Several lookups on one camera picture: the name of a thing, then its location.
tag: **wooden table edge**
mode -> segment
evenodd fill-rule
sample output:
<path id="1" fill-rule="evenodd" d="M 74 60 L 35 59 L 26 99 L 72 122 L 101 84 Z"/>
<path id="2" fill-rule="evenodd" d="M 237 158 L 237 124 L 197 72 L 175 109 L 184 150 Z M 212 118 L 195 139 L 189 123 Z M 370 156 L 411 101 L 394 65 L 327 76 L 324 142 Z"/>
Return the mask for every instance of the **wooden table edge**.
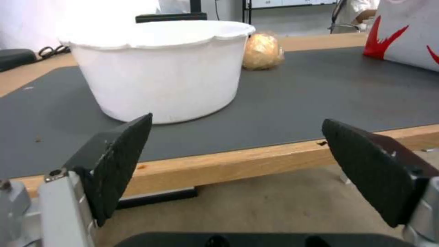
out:
<path id="1" fill-rule="evenodd" d="M 411 150 L 439 146 L 439 124 L 377 132 Z M 335 164 L 322 140 L 138 163 L 124 196 L 180 189 Z M 15 178 L 32 197 L 43 176 Z"/>

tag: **black foam pad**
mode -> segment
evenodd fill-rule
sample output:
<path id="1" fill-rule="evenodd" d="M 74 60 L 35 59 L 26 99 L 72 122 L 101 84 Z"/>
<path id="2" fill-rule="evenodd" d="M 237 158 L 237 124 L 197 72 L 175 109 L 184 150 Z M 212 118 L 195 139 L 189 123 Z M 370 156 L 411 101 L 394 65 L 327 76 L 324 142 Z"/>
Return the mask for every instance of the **black foam pad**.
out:
<path id="1" fill-rule="evenodd" d="M 116 209 L 151 127 L 152 114 L 148 114 L 112 131 L 99 133 L 65 164 L 80 176 L 98 226 L 102 226 Z"/>
<path id="2" fill-rule="evenodd" d="M 439 172 L 390 137 L 329 119 L 322 131 L 344 173 L 387 224 L 406 224 Z"/>

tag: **black case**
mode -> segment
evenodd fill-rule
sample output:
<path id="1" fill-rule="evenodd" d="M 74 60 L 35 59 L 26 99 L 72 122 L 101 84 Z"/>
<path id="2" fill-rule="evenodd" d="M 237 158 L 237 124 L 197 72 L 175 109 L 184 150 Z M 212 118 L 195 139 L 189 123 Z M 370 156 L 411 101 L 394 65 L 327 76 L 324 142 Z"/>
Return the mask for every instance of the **black case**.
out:
<path id="1" fill-rule="evenodd" d="M 35 61 L 35 54 L 28 49 L 0 50 L 0 72 Z"/>

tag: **floor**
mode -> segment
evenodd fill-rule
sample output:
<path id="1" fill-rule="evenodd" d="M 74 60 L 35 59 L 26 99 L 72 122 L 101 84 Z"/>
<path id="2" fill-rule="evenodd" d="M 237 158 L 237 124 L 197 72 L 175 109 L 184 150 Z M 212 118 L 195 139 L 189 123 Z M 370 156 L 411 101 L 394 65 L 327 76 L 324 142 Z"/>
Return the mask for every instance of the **floor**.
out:
<path id="1" fill-rule="evenodd" d="M 439 153 L 418 153 L 439 165 Z M 115 212 L 99 246 L 142 232 L 374 232 L 400 237 L 336 165 L 203 186 L 199 196 Z"/>

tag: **person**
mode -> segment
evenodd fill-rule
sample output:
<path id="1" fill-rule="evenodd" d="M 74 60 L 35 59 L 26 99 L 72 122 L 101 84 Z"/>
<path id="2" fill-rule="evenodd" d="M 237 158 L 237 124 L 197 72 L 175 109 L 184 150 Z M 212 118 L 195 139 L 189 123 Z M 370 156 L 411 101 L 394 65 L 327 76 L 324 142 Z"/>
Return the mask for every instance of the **person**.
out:
<path id="1" fill-rule="evenodd" d="M 380 0 L 340 0 L 346 1 L 343 4 L 336 24 L 348 24 L 357 26 L 360 31 L 366 29 L 366 21 L 375 16 Z M 351 33 L 355 32 L 354 28 L 337 27 L 335 33 Z"/>

